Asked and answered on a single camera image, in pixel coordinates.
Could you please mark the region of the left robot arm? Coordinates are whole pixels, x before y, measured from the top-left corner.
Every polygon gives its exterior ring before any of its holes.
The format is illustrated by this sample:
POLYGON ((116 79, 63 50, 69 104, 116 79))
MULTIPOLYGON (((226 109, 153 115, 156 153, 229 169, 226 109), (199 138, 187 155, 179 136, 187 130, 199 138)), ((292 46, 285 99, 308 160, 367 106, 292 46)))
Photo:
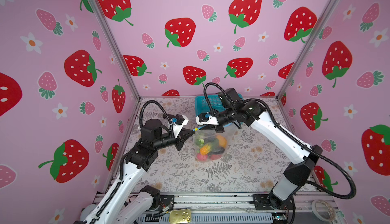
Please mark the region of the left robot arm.
POLYGON ((120 161, 119 176, 100 203, 76 224, 132 224, 147 210, 163 212, 160 190, 150 185, 143 187, 135 200, 127 206, 125 202, 142 176, 149 170, 158 156, 158 150, 174 145, 177 150, 195 134, 194 130, 181 129, 177 136, 172 130, 162 133, 141 129, 141 138, 120 161))

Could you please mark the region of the clear tape roll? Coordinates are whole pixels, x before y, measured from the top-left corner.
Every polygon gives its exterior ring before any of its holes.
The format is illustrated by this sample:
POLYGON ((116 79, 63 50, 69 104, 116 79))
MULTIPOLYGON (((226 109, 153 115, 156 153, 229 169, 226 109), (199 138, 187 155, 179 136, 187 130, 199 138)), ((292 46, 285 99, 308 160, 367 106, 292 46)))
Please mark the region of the clear tape roll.
POLYGON ((331 223, 336 219, 336 211, 324 200, 314 200, 311 204, 311 210, 322 222, 331 223))

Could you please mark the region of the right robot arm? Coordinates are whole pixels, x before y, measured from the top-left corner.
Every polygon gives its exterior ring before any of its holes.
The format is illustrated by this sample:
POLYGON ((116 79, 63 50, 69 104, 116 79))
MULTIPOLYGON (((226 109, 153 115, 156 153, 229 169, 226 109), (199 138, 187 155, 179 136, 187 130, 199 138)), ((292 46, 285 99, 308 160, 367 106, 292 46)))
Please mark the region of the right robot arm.
POLYGON ((311 146, 283 127, 274 117, 270 107, 260 99, 233 101, 225 96, 219 97, 225 111, 218 113, 218 124, 243 122, 262 135, 266 136, 289 159, 290 164, 283 172, 282 178, 269 192, 265 204, 273 209, 282 209, 292 201, 292 196, 304 185, 312 185, 338 199, 352 199, 356 195, 356 185, 351 176, 337 163, 322 155, 322 149, 311 146), (316 182, 309 181, 309 175, 319 159, 335 167, 346 178, 350 192, 346 195, 335 193, 316 182))

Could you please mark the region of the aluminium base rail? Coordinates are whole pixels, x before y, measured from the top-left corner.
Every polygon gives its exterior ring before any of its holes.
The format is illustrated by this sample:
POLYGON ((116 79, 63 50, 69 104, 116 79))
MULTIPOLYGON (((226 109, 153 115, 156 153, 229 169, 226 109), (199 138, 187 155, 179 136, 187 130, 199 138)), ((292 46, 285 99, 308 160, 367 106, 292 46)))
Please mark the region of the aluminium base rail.
MULTIPOLYGON (((138 194, 130 195, 127 206, 138 194)), ((190 209, 190 224, 345 224, 343 213, 333 197, 320 192, 299 192, 282 209, 265 204, 267 193, 162 193, 163 212, 147 210, 132 224, 169 224, 172 210, 190 209), (322 222, 311 210, 314 200, 328 202, 336 211, 336 219, 322 222)), ((104 198, 97 195, 91 211, 104 198)))

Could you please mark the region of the long dark eggplant toy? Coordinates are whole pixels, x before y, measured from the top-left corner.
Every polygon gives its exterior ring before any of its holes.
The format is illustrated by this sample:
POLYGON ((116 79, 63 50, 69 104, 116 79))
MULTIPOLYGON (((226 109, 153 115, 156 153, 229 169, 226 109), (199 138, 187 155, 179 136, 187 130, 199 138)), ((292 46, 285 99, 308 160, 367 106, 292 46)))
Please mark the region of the long dark eggplant toy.
POLYGON ((225 152, 225 148, 220 147, 218 145, 218 141, 213 141, 210 144, 213 146, 213 150, 209 153, 209 155, 219 155, 225 152))

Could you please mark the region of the magenta toy fruit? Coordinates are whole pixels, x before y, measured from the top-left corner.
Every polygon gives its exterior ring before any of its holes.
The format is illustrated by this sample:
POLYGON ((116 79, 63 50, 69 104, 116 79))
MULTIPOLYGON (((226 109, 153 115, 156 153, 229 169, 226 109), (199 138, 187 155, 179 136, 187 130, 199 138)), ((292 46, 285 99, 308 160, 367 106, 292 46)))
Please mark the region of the magenta toy fruit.
POLYGON ((208 156, 207 155, 202 155, 201 153, 197 154, 197 159, 201 162, 205 162, 208 160, 208 156))

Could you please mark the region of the clear zip top bag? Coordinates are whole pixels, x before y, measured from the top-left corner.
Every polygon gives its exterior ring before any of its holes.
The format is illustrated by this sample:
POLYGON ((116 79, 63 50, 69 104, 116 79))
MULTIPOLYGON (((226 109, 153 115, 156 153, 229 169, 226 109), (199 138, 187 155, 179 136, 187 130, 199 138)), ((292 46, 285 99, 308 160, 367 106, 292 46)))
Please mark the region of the clear zip top bag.
POLYGON ((219 160, 227 152, 229 144, 238 128, 233 124, 224 126, 224 132, 214 130, 198 130, 194 134, 196 159, 200 162, 219 160))

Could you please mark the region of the green leafy vegetable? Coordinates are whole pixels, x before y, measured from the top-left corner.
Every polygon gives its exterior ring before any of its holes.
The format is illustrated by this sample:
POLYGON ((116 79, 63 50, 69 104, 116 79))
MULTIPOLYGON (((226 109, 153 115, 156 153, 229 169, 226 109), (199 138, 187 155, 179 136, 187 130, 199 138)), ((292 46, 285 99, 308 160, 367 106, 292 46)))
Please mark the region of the green leafy vegetable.
POLYGON ((198 147, 203 147, 204 144, 205 144, 204 139, 197 139, 197 140, 196 140, 196 145, 197 145, 198 147))

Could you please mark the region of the teal plastic basket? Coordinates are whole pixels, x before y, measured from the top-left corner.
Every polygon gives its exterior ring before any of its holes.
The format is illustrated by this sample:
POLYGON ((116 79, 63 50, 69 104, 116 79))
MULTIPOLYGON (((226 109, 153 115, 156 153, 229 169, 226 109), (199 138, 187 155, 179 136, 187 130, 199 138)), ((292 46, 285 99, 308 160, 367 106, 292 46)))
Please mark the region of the teal plastic basket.
POLYGON ((196 117, 200 113, 208 112, 212 116, 217 117, 220 112, 225 110, 232 110, 234 112, 239 112, 239 104, 232 103, 226 96, 222 95, 208 95, 209 103, 206 101, 205 96, 199 96, 196 98, 196 117))

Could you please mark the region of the red toy pepper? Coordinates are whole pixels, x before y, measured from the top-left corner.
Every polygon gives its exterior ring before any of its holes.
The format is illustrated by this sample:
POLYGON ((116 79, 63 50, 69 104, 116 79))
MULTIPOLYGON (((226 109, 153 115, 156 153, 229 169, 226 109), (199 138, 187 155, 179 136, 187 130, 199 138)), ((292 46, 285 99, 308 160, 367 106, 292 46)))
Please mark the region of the red toy pepper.
POLYGON ((223 156, 223 154, 219 154, 219 155, 210 155, 209 156, 209 159, 214 161, 214 160, 218 160, 218 159, 221 159, 223 156))

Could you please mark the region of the gold tin can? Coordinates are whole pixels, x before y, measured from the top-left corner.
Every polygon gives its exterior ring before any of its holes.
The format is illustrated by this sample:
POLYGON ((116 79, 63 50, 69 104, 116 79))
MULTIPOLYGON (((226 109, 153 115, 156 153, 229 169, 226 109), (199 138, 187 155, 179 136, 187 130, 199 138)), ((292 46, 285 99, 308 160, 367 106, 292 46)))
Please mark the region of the gold tin can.
POLYGON ((192 211, 190 209, 172 210, 169 215, 170 224, 189 224, 192 222, 192 211))

